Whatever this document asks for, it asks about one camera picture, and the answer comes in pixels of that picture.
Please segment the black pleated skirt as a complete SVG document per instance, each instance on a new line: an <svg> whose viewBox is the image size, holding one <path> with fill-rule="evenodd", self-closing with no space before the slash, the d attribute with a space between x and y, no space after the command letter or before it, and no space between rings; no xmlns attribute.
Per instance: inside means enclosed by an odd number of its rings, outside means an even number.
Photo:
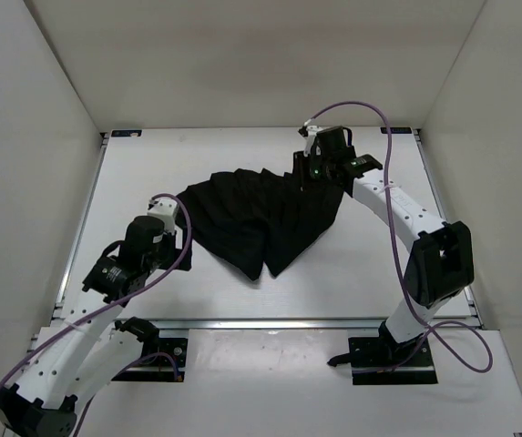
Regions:
<svg viewBox="0 0 522 437"><path fill-rule="evenodd" d="M192 238L255 281L263 268L279 276L330 228L343 190L328 183L305 189L291 173L239 168L213 173L178 198Z"/></svg>

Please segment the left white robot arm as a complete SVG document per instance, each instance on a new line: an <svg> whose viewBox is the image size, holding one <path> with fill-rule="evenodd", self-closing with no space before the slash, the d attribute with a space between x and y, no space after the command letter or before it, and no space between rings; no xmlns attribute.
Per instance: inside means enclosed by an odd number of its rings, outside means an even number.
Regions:
<svg viewBox="0 0 522 437"><path fill-rule="evenodd" d="M191 219L158 194L125 237L108 245L83 280L59 330L0 382L0 422L17 436L71 436L93 397L122 371L159 354L157 328L119 315L172 271L191 268Z"/></svg>

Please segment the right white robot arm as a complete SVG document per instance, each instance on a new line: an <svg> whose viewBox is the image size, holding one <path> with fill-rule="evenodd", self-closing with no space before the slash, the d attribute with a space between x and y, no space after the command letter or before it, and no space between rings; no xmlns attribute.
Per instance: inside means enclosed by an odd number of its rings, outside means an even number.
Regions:
<svg viewBox="0 0 522 437"><path fill-rule="evenodd" d="M471 232L449 223L406 194L390 178L388 160L359 156L348 127L303 125L304 150L294 155L303 187L327 183L342 188L387 225L391 247L408 251L397 268L403 300L380 326L374 349L387 366L404 361L422 345L439 309L475 277Z"/></svg>

